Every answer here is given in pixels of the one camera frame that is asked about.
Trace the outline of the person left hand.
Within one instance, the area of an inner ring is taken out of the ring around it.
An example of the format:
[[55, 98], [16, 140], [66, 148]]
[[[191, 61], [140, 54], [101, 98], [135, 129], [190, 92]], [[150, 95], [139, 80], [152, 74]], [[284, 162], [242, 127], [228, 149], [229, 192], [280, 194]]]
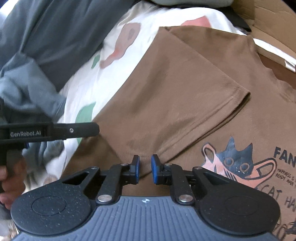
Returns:
[[21, 157], [13, 166], [13, 173], [9, 174], [6, 166], [1, 166], [1, 203], [10, 210], [13, 202], [25, 190], [24, 180], [27, 176], [25, 158]]

